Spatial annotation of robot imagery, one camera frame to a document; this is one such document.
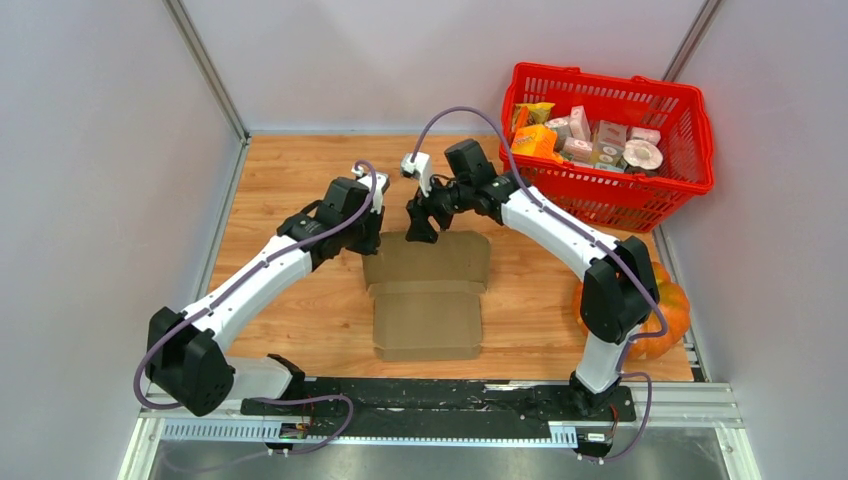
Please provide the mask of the brown cardboard paper box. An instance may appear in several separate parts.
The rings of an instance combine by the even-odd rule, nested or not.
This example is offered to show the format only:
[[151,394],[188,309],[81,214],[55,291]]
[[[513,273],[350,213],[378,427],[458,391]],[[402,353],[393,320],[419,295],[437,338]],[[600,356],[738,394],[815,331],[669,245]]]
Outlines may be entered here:
[[363,259],[376,356],[388,362],[477,358],[490,262],[491,244],[477,232],[442,233],[434,244],[383,233],[378,253]]

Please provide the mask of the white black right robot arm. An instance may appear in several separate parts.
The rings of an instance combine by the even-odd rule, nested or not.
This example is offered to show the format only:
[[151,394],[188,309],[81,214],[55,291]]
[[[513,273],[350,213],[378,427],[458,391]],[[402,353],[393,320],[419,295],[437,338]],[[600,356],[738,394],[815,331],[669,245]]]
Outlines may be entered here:
[[424,153],[400,163],[406,178],[418,181],[406,210],[410,242],[437,242],[455,215],[467,211],[517,231],[562,261],[582,282],[579,314],[588,330],[581,361],[569,379],[567,405],[593,419],[605,411],[621,380],[629,341],[659,301],[646,245],[636,237],[603,234],[543,198],[520,175],[497,173],[481,145],[461,141],[445,152],[452,174],[440,180]]

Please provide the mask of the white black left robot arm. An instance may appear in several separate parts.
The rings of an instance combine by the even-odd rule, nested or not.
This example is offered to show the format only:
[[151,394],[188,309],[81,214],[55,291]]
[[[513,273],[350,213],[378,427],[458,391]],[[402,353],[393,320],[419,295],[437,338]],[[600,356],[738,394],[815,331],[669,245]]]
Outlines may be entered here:
[[354,168],[325,196],[289,217],[236,274],[180,310],[163,307],[149,321],[147,351],[134,391],[149,409],[184,407],[201,417],[227,400],[267,399],[283,415],[304,405],[298,370],[285,359],[232,357],[241,331],[285,289],[347,249],[373,255],[380,244],[383,196],[390,179]]

